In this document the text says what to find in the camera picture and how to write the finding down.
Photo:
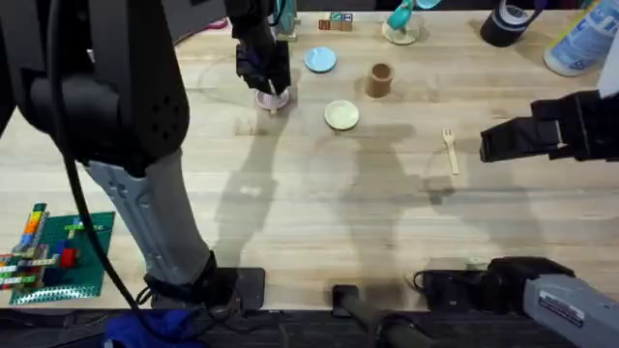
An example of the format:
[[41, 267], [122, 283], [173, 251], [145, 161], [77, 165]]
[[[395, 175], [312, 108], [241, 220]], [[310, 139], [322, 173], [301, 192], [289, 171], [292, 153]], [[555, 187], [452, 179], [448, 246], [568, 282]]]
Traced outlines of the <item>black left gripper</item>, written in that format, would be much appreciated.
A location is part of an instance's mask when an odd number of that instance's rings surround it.
[[255, 89], [257, 99], [270, 99], [271, 87], [280, 96], [291, 84], [288, 42], [275, 41], [272, 49], [266, 52], [237, 44], [236, 73], [250, 89]]

